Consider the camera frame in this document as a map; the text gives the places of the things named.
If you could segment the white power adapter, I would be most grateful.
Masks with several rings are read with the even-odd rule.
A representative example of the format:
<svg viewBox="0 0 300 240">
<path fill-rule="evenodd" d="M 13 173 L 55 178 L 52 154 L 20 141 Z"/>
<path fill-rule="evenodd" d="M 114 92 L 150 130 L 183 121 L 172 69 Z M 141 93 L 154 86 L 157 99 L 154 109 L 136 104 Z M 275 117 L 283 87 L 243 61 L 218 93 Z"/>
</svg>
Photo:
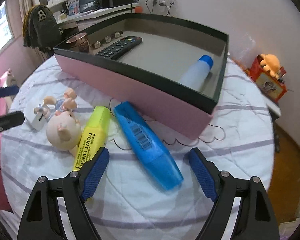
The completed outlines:
<svg viewBox="0 0 300 240">
<path fill-rule="evenodd" d="M 48 113 L 47 107 L 42 104 L 29 104 L 24 109 L 27 123 L 37 131 L 45 126 Z"/>
</svg>

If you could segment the pink pig figurine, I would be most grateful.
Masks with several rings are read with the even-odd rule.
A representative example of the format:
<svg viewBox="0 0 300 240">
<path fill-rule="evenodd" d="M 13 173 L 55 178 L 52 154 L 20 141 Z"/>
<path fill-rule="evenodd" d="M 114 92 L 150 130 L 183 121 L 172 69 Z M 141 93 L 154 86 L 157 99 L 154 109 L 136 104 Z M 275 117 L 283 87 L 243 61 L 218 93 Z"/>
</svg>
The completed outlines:
<svg viewBox="0 0 300 240">
<path fill-rule="evenodd" d="M 82 136 L 79 120 L 74 115 L 77 108 L 77 94 L 67 88 L 60 99 L 46 96 L 42 104 L 34 107 L 34 114 L 41 114 L 47 121 L 46 137 L 49 143 L 60 151 L 76 156 Z"/>
</svg>

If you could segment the yellow highlighter marker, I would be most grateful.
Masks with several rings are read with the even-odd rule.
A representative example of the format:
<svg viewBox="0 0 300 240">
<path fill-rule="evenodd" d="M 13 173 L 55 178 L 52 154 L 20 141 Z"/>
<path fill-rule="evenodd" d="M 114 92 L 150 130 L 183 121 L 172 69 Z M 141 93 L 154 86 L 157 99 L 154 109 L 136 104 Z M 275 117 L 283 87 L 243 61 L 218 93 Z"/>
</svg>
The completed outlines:
<svg viewBox="0 0 300 240">
<path fill-rule="evenodd" d="M 108 136 L 110 110 L 104 106 L 94 108 L 78 145 L 72 170 L 79 171 L 85 162 L 93 159 L 99 148 L 103 147 Z"/>
</svg>

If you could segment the blue highlighter marker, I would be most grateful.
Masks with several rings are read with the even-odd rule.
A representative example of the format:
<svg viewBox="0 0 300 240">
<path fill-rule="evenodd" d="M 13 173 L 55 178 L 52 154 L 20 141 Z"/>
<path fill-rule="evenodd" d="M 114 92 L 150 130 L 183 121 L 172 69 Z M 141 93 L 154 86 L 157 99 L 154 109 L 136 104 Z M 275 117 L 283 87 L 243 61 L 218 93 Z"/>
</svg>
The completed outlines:
<svg viewBox="0 0 300 240">
<path fill-rule="evenodd" d="M 184 178 L 169 150 L 129 102 L 114 107 L 115 116 L 133 152 L 147 173 L 165 190 Z"/>
</svg>

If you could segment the black remote control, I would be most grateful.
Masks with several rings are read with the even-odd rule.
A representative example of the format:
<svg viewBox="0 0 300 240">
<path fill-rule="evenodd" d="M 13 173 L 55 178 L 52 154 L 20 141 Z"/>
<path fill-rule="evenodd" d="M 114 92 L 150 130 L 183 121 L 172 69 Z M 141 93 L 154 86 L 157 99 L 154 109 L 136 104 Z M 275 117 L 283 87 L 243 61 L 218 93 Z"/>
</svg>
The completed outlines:
<svg viewBox="0 0 300 240">
<path fill-rule="evenodd" d="M 138 36 L 126 36 L 97 52 L 95 56 L 118 60 L 130 50 L 140 45 L 143 39 Z"/>
</svg>

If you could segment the blue capped glue bottle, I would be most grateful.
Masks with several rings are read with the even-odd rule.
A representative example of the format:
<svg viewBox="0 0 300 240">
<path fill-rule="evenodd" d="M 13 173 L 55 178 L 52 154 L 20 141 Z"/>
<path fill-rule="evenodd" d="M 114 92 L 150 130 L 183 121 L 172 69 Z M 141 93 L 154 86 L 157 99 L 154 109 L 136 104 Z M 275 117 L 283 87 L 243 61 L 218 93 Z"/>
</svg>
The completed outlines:
<svg viewBox="0 0 300 240">
<path fill-rule="evenodd" d="M 201 92 L 212 67 L 213 59 L 209 55 L 203 55 L 188 68 L 178 82 L 192 90 Z"/>
</svg>

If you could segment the dark jacket on chair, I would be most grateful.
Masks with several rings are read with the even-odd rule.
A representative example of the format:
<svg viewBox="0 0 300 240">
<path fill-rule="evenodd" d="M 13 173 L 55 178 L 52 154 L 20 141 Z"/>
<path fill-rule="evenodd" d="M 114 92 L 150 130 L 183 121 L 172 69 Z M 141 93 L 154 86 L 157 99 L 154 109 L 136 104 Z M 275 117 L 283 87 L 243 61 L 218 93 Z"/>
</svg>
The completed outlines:
<svg viewBox="0 0 300 240">
<path fill-rule="evenodd" d="M 45 5 L 35 5 L 23 20 L 23 46 L 37 48 L 42 53 L 53 52 L 53 47 L 62 40 L 52 11 Z"/>
</svg>

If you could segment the white striped tablecloth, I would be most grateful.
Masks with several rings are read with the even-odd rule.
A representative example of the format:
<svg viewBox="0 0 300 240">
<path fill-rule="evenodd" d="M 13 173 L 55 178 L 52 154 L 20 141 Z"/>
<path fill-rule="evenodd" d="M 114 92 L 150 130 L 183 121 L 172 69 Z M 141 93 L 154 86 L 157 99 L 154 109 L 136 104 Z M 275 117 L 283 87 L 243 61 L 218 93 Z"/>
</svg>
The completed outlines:
<svg viewBox="0 0 300 240">
<path fill-rule="evenodd" d="M 161 123 L 147 123 L 178 165 L 184 181 L 165 191 L 146 173 L 115 118 L 106 148 L 110 161 L 93 198 L 86 203 L 103 239 L 195 239 L 212 208 L 187 159 L 197 147 L 220 170 L 236 178 L 257 176 L 268 188 L 274 165 L 273 124 L 262 94 L 232 61 L 226 64 L 221 96 L 210 124 L 190 140 Z M 45 130 L 28 123 L 1 136 L 2 180 L 11 211 L 0 221 L 16 239 L 31 190 L 40 176 L 62 178 L 72 169 L 70 153 L 48 142 Z"/>
</svg>

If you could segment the white desk with drawers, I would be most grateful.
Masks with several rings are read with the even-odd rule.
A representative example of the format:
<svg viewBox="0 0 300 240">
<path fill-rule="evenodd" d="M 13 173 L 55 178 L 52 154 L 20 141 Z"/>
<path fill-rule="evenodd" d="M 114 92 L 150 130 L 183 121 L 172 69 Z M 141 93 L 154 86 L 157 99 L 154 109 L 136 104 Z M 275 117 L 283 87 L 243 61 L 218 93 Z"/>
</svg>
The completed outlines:
<svg viewBox="0 0 300 240">
<path fill-rule="evenodd" d="M 64 31 L 75 30 L 77 32 L 83 31 L 92 25 L 99 22 L 108 20 L 110 18 L 120 16 L 126 13 L 134 13 L 135 8 L 138 7 L 139 3 L 121 5 L 118 7 L 100 9 L 90 12 L 84 12 L 68 16 L 63 20 L 57 20 L 57 24 Z"/>
</svg>

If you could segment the red cartoon storage box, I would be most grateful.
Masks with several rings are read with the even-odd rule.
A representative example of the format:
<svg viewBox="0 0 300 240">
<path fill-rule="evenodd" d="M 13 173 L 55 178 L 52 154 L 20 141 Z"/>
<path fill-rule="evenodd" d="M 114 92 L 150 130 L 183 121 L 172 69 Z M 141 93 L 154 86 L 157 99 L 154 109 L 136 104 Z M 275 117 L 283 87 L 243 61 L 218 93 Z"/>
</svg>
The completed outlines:
<svg viewBox="0 0 300 240">
<path fill-rule="evenodd" d="M 283 80 L 286 70 L 281 66 L 279 70 L 279 79 L 272 78 L 269 73 L 265 72 L 260 66 L 262 58 L 258 55 L 251 67 L 249 68 L 249 76 L 256 83 L 261 92 L 269 97 L 272 101 L 278 101 L 287 93 L 288 89 Z"/>
</svg>

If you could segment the orange octopus plush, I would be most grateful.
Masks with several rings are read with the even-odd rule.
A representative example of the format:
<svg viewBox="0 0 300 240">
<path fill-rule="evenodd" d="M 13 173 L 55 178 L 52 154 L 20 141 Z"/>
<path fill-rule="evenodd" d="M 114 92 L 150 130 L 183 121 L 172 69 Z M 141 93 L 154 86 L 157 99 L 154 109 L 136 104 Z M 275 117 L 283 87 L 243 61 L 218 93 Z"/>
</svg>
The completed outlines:
<svg viewBox="0 0 300 240">
<path fill-rule="evenodd" d="M 263 70 L 269 73 L 272 78 L 278 80 L 278 73 L 281 68 L 279 59 L 273 54 L 261 54 L 260 57 L 262 58 L 260 66 Z"/>
</svg>

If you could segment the orange capped bottle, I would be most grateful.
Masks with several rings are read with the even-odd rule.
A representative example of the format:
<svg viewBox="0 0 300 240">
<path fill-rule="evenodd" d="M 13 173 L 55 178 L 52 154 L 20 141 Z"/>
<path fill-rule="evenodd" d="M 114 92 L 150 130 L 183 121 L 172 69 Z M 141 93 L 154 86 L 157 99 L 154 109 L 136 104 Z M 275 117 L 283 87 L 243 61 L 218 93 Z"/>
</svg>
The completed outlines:
<svg viewBox="0 0 300 240">
<path fill-rule="evenodd" d="M 134 10 L 135 10 L 135 13 L 138 13 L 138 14 L 143 13 L 143 8 L 141 6 L 135 7 Z"/>
</svg>

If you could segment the pink and black tray box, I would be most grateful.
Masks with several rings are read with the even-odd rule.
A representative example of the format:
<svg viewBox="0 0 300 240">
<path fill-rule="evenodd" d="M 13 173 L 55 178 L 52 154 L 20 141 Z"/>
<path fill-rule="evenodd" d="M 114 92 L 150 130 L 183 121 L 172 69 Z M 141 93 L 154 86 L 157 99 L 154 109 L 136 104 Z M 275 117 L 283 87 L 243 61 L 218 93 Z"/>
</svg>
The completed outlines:
<svg viewBox="0 0 300 240">
<path fill-rule="evenodd" d="M 91 42 L 115 31 L 142 38 L 140 45 L 118 60 L 73 51 L 61 42 L 55 56 L 62 71 L 180 134 L 197 139 L 212 120 L 221 95 L 229 37 L 179 18 L 127 13 L 85 29 Z M 180 77 L 203 54 L 213 67 L 197 92 L 179 83 Z"/>
</svg>

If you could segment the clear plastic bag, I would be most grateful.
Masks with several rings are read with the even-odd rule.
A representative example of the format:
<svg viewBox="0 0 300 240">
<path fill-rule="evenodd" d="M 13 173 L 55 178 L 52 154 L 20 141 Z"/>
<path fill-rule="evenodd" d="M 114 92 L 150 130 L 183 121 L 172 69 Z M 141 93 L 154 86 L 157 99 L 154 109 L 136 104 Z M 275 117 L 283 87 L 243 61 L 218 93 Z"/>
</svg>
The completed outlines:
<svg viewBox="0 0 300 240">
<path fill-rule="evenodd" d="M 250 67 L 258 54 L 256 41 L 249 33 L 242 33 L 234 40 L 230 40 L 229 56 L 234 61 Z"/>
</svg>

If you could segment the wall power socket strip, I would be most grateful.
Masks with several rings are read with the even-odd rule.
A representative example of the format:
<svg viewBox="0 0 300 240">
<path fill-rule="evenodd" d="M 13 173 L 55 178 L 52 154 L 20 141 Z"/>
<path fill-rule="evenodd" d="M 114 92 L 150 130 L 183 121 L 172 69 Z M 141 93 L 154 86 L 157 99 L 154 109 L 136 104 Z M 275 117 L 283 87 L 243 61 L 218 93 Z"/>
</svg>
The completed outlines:
<svg viewBox="0 0 300 240">
<path fill-rule="evenodd" d="M 166 5 L 166 6 L 177 6 L 178 1 L 177 0 L 154 0 L 155 1 L 155 5 L 160 6 L 162 5 Z"/>
</svg>

